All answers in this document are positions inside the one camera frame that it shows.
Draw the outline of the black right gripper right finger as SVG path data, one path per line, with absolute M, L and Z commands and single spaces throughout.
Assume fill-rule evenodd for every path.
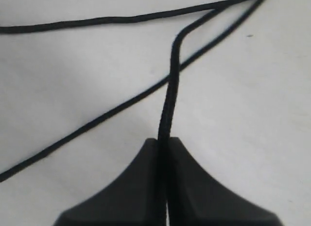
M 272 212 L 235 194 L 209 175 L 179 138 L 167 149 L 167 199 L 172 226 L 280 226 Z

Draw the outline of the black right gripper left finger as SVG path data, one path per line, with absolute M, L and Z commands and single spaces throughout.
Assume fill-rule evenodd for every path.
M 164 226 L 166 191 L 156 139 L 102 191 L 62 212 L 56 226 Z

